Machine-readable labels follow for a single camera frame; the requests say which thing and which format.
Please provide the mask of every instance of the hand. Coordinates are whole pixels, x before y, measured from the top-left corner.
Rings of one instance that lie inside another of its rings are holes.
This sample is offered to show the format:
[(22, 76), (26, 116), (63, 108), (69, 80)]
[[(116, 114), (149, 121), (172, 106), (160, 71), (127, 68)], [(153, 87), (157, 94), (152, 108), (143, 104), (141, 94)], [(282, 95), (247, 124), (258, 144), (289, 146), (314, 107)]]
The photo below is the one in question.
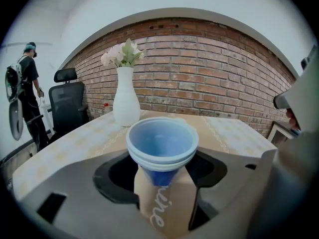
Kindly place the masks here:
[(298, 125), (296, 117), (291, 109), (287, 109), (286, 116), (287, 116), (287, 118), (290, 119), (289, 125), (291, 126), (291, 128), (295, 129), (295, 130), (297, 130), (297, 129), (300, 130), (300, 127)]
[(44, 97), (44, 93), (41, 90), (38, 90), (38, 97), (43, 98)]

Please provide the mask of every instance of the black office chair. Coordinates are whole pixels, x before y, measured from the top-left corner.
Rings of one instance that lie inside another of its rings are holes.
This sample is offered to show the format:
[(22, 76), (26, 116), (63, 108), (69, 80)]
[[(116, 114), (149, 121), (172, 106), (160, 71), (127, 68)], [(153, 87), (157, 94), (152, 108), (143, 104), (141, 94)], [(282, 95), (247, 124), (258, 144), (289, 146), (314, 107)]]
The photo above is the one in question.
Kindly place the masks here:
[(65, 82), (65, 84), (49, 89), (53, 129), (56, 132), (50, 143), (89, 121), (86, 112), (88, 107), (82, 104), (84, 83), (70, 83), (77, 78), (75, 68), (58, 70), (54, 75), (54, 82)]

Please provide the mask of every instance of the vase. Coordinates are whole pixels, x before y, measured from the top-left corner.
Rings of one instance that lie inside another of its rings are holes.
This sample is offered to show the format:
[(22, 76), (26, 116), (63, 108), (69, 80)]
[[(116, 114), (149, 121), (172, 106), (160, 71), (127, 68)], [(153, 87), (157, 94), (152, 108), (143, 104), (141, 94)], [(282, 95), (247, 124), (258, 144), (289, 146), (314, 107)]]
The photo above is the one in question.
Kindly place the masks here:
[(140, 120), (141, 108), (133, 87), (133, 68), (119, 67), (118, 88), (113, 102), (113, 115), (120, 126), (131, 126)]

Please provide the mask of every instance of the paper cup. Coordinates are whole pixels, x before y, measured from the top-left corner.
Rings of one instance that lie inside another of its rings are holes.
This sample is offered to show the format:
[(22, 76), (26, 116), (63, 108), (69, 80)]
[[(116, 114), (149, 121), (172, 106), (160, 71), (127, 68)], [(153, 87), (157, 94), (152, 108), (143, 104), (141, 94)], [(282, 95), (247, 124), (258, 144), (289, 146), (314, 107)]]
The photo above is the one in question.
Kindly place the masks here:
[(128, 151), (155, 186), (167, 186), (195, 155), (198, 134), (192, 126), (160, 117), (135, 123), (126, 135)]

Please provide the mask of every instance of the brown paper bag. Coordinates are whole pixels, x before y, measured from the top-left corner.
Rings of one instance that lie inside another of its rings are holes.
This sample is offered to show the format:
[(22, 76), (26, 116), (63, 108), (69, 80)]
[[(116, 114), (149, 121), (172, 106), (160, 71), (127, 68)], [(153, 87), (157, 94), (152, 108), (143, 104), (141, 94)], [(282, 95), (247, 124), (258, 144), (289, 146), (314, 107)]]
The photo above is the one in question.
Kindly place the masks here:
[(168, 239), (188, 233), (196, 186), (185, 167), (181, 168), (167, 187), (156, 187), (139, 167), (134, 181), (134, 193), (140, 197), (140, 212)]

